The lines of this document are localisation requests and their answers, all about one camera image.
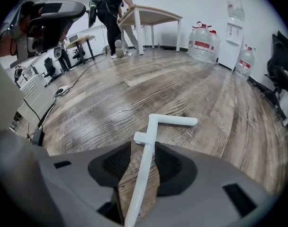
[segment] desk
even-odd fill
[[[93,35],[86,35],[86,36],[83,36],[83,37],[80,37],[78,39],[76,39],[75,41],[69,43],[67,46],[66,46],[66,49],[71,49],[73,47],[77,47],[78,48],[78,53],[79,53],[79,56],[83,62],[83,64],[85,64],[85,60],[84,60],[84,57],[83,57],[83,54],[82,54],[82,51],[81,51],[81,47],[80,47],[80,44],[84,44],[85,42],[87,42],[87,45],[88,45],[88,48],[89,48],[89,52],[91,54],[91,57],[93,60],[95,60],[95,57],[93,56],[93,53],[92,53],[92,49],[91,49],[91,46],[89,44],[89,40],[92,40],[94,39],[95,36]]]
[[[154,48],[154,31],[153,26],[159,25],[167,22],[177,21],[178,22],[178,37],[177,37],[177,51],[180,51],[180,41],[181,41],[181,25],[182,18],[179,15],[170,13],[165,10],[156,9],[147,6],[136,5],[134,9],[130,9],[126,14],[123,15],[119,26],[135,25],[138,43],[139,43],[139,53],[143,55],[143,38],[141,25],[149,25],[152,30],[152,47]],[[124,42],[124,33],[122,33],[122,41]]]

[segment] white pipe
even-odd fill
[[[170,123],[170,124],[194,126],[198,123],[198,120],[196,118],[151,114],[149,115],[147,132],[135,133],[134,141],[138,144],[144,144],[145,147],[138,177],[135,183],[134,193],[126,215],[125,227],[134,227],[140,211],[140,207],[142,205],[145,189],[147,186],[150,166],[153,158],[154,143],[157,139],[158,123]]]

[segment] red label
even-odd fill
[[[250,68],[250,64],[246,63],[245,61],[240,60],[239,63],[246,66],[247,68]]]
[[[204,43],[204,42],[196,41],[195,45],[209,49],[209,44]]]

